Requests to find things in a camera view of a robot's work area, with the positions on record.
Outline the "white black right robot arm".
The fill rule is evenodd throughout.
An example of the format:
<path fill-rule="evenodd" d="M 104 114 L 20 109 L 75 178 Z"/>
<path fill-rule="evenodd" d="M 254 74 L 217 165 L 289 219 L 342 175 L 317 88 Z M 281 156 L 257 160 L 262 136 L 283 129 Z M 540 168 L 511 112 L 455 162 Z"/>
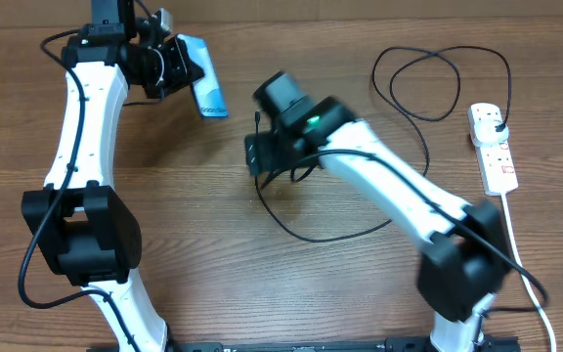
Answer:
<path fill-rule="evenodd" d="M 509 273 L 501 214 L 489 201 L 471 204 L 416 172 L 338 99 L 315 103 L 280 71 L 253 94 L 272 128 L 245 138 L 254 176 L 317 166 L 356 187 L 421 254 L 417 288 L 433 309 L 428 351 L 499 351 L 514 347 L 483 333 Z"/>

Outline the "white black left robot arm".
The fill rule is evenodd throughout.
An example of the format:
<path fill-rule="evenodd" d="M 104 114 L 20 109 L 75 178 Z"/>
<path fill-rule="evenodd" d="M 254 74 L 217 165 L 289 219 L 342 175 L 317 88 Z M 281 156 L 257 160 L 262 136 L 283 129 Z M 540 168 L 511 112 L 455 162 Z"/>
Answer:
<path fill-rule="evenodd" d="M 96 1 L 91 11 L 89 23 L 63 33 L 55 56 L 65 70 L 65 115 L 42 188 L 22 196 L 28 248 L 77 297 L 97 304 L 118 350 L 175 351 L 178 342 L 141 278 L 140 225 L 115 190 L 118 121 L 134 86 L 150 105 L 189 88 L 200 116 L 228 112 L 205 41 L 175 33 L 167 10 L 114 0 Z"/>

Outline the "blue Galaxy smartphone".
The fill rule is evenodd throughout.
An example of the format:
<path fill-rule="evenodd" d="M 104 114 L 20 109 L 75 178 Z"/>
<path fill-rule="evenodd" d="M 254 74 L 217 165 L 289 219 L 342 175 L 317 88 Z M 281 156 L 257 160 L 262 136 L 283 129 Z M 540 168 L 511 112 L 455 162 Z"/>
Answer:
<path fill-rule="evenodd" d="M 188 34 L 179 34 L 193 64 L 201 68 L 203 77 L 192 84 L 195 103 L 202 118 L 227 118 L 229 113 L 219 80 L 204 39 Z"/>

